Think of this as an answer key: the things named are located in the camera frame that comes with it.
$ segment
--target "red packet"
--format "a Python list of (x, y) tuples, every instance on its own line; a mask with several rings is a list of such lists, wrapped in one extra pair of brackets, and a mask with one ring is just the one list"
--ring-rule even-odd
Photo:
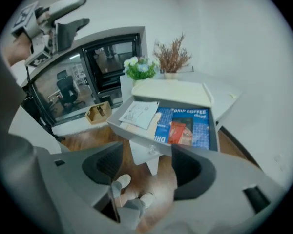
[(173, 121), (169, 131), (168, 144), (178, 144), (185, 127), (184, 123)]

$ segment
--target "artificial flower bouquet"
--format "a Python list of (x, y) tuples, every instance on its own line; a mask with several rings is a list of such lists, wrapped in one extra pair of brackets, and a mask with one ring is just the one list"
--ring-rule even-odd
[(155, 61), (149, 63), (148, 58), (132, 57), (124, 61), (124, 72), (133, 80), (152, 78), (156, 74), (159, 64)]

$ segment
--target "white shoe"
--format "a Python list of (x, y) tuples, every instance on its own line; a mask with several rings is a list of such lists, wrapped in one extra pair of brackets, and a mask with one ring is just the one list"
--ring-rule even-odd
[(140, 198), (140, 200), (144, 203), (147, 209), (155, 200), (155, 196), (152, 193), (146, 193)]
[(120, 182), (122, 185), (122, 189), (127, 187), (131, 182), (131, 177), (129, 174), (121, 175), (116, 181)]

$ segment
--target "wooden floor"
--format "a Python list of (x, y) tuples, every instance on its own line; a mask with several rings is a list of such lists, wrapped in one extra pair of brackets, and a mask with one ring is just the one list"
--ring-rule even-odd
[[(219, 131), (218, 135), (221, 152), (246, 159), (224, 133)], [(139, 166), (134, 164), (129, 141), (116, 135), (109, 127), (66, 136), (66, 140), (62, 141), (62, 144), (71, 151), (78, 151), (113, 141), (122, 141), (124, 145), (123, 163), (115, 179), (123, 174), (131, 176), (130, 185), (123, 190), (121, 197), (115, 200), (116, 205), (122, 206), (127, 200), (138, 198), (147, 192), (155, 195), (154, 203), (146, 210), (136, 229), (144, 233), (151, 230), (172, 206), (173, 192), (177, 188), (177, 180), (171, 166), (171, 157), (161, 156), (158, 174), (152, 176), (146, 164)]]

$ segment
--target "chair headrest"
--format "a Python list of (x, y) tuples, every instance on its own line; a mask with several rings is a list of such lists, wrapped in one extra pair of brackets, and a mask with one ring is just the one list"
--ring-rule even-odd
[(58, 74), (57, 74), (58, 80), (63, 79), (65, 77), (67, 77), (67, 71), (66, 71), (66, 69), (63, 70), (63, 71), (61, 71), (61, 72), (58, 72)]

